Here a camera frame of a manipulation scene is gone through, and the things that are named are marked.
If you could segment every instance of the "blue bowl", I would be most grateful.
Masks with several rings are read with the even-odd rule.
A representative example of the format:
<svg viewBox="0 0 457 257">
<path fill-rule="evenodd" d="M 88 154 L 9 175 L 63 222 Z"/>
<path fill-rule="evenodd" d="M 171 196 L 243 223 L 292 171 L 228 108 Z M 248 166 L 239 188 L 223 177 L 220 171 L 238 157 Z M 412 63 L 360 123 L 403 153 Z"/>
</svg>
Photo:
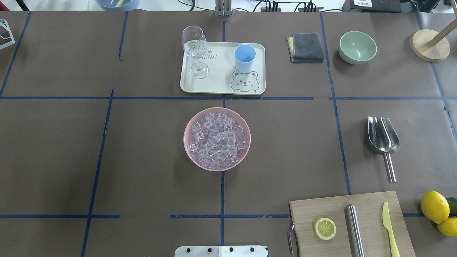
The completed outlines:
<svg viewBox="0 0 457 257">
<path fill-rule="evenodd" d="M 95 0 L 95 2 L 105 11 L 131 11 L 138 8 L 140 0 L 124 0 L 120 7 L 115 7 L 119 0 Z"/>
</svg>

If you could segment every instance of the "glass stem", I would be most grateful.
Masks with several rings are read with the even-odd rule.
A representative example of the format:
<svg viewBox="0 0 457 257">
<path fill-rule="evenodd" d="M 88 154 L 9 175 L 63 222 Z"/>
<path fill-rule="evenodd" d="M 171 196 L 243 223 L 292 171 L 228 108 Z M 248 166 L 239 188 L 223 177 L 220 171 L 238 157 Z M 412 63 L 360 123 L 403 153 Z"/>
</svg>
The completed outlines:
<svg viewBox="0 0 457 257">
<path fill-rule="evenodd" d="M 195 67 L 195 71 L 200 73 L 202 71 L 202 66 L 200 65 L 200 58 L 195 58 L 197 60 L 197 66 Z"/>
</svg>

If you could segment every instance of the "bear print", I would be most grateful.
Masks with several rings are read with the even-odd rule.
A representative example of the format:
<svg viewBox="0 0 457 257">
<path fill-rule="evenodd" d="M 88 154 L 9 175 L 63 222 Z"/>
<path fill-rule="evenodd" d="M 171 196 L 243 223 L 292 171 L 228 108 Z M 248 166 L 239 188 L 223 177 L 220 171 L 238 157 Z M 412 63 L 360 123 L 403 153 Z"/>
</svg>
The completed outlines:
<svg viewBox="0 0 457 257">
<path fill-rule="evenodd" d="M 233 72 L 233 81 L 230 86 L 232 89 L 240 92 L 250 92 L 259 89 L 260 85 L 257 81 L 257 77 L 259 75 L 255 71 L 251 71 L 250 73 L 240 73 L 239 71 Z"/>
</svg>

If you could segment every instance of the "pink bowl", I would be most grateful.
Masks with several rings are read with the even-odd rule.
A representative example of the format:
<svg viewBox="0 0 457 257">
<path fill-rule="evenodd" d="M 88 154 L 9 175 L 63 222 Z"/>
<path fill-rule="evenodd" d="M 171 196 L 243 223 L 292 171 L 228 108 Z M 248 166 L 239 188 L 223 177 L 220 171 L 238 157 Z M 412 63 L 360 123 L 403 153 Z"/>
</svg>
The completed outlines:
<svg viewBox="0 0 457 257">
<path fill-rule="evenodd" d="M 189 150 L 187 149 L 187 146 L 189 145 L 189 136 L 191 134 L 193 134 L 192 124 L 194 124 L 197 121 L 200 122 L 208 112 L 213 112 L 214 114 L 217 114 L 218 112 L 225 112 L 228 117 L 233 118 L 235 120 L 237 125 L 240 125 L 241 127 L 243 127 L 243 133 L 246 136 L 246 142 L 248 143 L 248 147 L 244 150 L 243 154 L 239 157 L 239 161 L 229 168 L 224 168 L 221 170 L 211 170 L 209 168 L 205 168 L 200 163 L 198 163 L 197 160 L 194 160 L 194 158 L 192 158 Z M 229 170 L 229 169 L 237 166 L 246 157 L 246 154 L 248 154 L 249 148 L 251 146 L 251 131 L 249 130 L 249 127 L 248 127 L 248 124 L 246 123 L 246 121 L 238 113 L 236 113 L 230 109 L 227 109 L 227 108 L 213 107 L 213 108 L 203 110 L 203 111 L 195 114 L 194 117 L 192 117 L 192 119 L 187 124 L 186 129 L 184 130 L 183 141 L 184 141 L 184 150 L 186 151 L 189 159 L 191 159 L 191 161 L 193 161 L 193 163 L 195 163 L 195 165 L 197 165 L 200 168 L 205 169 L 207 171 L 226 171 L 226 170 Z"/>
</svg>

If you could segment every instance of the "cutting board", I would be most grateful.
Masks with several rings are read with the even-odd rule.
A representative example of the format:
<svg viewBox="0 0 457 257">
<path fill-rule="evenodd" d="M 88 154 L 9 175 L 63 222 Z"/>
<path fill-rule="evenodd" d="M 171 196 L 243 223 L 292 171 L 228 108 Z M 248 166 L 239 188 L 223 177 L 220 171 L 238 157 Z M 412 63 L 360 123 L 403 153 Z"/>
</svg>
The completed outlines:
<svg viewBox="0 0 457 257">
<path fill-rule="evenodd" d="M 389 203 L 393 234 L 400 256 L 415 257 L 395 191 L 289 202 L 299 256 L 352 256 L 345 218 L 345 208 L 348 204 L 356 208 L 365 256 L 391 256 L 388 232 L 383 226 L 384 202 Z M 333 220 L 336 225 L 335 237 L 330 240 L 322 240 L 314 233 L 315 221 L 323 217 Z"/>
</svg>

